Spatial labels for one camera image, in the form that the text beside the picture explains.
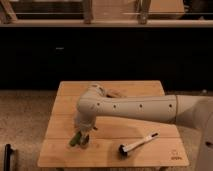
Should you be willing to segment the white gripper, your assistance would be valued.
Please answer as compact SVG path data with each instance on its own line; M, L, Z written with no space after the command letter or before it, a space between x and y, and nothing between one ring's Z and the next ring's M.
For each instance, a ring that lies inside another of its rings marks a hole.
M77 113L74 117L74 128L75 132L80 132L83 136L90 133L92 129L95 128L96 117L90 115L84 115L82 113Z

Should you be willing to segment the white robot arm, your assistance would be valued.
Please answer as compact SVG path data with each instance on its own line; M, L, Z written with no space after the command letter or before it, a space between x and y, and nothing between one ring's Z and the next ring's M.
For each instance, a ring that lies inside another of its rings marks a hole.
M201 132L195 171L213 171L213 96L165 95L117 97L100 84L90 85L77 100L75 125L89 132L98 116L172 123Z

